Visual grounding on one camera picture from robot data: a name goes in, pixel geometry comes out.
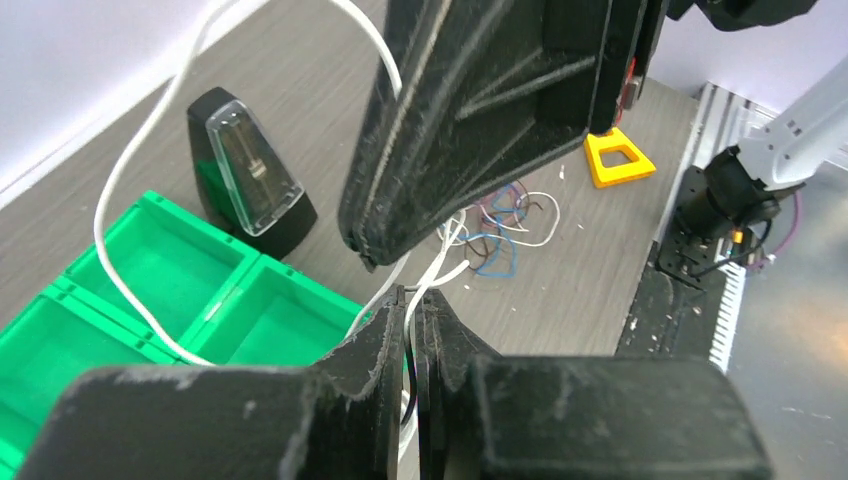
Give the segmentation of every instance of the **white wall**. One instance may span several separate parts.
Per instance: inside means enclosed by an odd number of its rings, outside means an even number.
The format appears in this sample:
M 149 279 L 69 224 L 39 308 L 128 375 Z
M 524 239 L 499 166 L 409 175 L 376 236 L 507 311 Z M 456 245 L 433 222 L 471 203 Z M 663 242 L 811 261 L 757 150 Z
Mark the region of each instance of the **white wall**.
M 848 1 L 819 0 L 774 27 L 720 32 L 697 8 L 663 26 L 649 76 L 694 94 L 705 82 L 780 112 L 848 55 Z
M 265 1 L 241 0 L 211 40 Z M 210 2 L 0 1 L 0 208 L 161 85 Z

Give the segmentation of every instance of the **black wire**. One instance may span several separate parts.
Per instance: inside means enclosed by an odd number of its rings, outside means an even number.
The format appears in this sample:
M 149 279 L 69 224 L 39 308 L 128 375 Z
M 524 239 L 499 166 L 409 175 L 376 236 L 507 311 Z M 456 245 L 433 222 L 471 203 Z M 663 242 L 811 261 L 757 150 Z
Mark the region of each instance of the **black wire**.
M 404 332 L 406 371 L 409 373 L 409 403 L 406 404 L 406 411 L 403 412 L 403 418 L 400 421 L 401 426 L 409 423 L 412 413 L 415 412 L 415 401 L 418 399 L 418 381 L 415 378 L 415 357 L 412 354 L 412 336 L 410 333 L 408 330 Z
M 748 248 L 747 250 L 745 250 L 744 252 L 742 252 L 738 255 L 733 255 L 731 257 L 725 258 L 724 260 L 722 260 L 720 262 L 716 262 L 716 263 L 710 265 L 709 267 L 706 267 L 705 269 L 701 270 L 700 272 L 692 274 L 692 277 L 693 278 L 702 277 L 702 276 L 706 275 L 707 273 L 710 273 L 713 270 L 721 268 L 721 267 L 723 267 L 723 266 L 725 266 L 725 265 L 727 265 L 731 262 L 738 262 L 739 260 L 742 260 L 745 257 L 747 257 L 748 255 L 759 250 L 763 246 L 763 243 L 765 243 L 766 239 L 768 239 L 769 234 L 771 234 L 771 224 L 772 224 L 771 219 L 766 220 L 766 229 L 763 231 L 763 234 L 760 236 L 759 240 L 757 240 L 756 243 L 752 244 L 750 248 Z

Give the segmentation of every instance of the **yellow triangular block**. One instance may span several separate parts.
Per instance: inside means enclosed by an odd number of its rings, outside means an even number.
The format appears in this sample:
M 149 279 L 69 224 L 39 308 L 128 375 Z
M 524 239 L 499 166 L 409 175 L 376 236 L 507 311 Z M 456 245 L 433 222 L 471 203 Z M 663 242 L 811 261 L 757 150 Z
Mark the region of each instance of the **yellow triangular block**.
M 589 168 L 592 170 L 592 180 L 595 187 L 604 188 L 651 176 L 657 167 L 642 153 L 639 148 L 627 138 L 617 127 L 606 135 L 588 135 L 583 141 Z M 621 152 L 630 163 L 615 167 L 605 167 L 601 155 L 610 152 Z

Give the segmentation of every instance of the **gray wood surface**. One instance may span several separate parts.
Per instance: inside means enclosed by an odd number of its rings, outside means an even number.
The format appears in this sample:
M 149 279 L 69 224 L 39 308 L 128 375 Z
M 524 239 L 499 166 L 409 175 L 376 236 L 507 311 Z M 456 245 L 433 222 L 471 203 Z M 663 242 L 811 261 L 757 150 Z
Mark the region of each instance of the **gray wood surface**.
M 358 3 L 382 18 L 384 0 Z M 127 169 L 110 221 L 148 189 L 203 215 L 184 111 L 220 85 L 253 108 L 319 212 L 318 225 L 287 261 L 364 303 L 388 269 L 366 272 L 342 243 L 335 209 L 377 62 L 365 35 L 326 2 L 271 2 L 198 60 L 176 106 Z M 94 205 L 106 175 L 157 95 L 0 211 L 0 326 L 92 243 Z M 466 272 L 445 286 L 460 318 L 504 353 L 613 353 L 696 107 L 693 99 L 648 82 L 625 116 L 622 130 L 657 166 L 648 179 L 597 190 L 582 149 L 524 179 L 529 189 L 559 200 L 562 222 L 545 247 L 519 247 L 515 278 Z M 532 230 L 528 241 L 545 236 L 553 211 L 533 211 L 525 222 Z M 401 280 L 415 283 L 437 247 L 435 236 L 420 245 Z M 461 258 L 455 249 L 449 266 Z M 414 457 L 407 455 L 401 478 L 412 475 Z

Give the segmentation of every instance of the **clear plastic cover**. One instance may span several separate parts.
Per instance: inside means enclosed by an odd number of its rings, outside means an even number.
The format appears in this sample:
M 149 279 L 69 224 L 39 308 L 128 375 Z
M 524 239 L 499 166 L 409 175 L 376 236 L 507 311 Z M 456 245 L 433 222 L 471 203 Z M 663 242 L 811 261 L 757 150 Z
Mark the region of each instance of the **clear plastic cover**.
M 242 102 L 221 107 L 206 121 L 206 130 L 239 223 L 248 234 L 261 235 L 300 199 L 303 186 Z

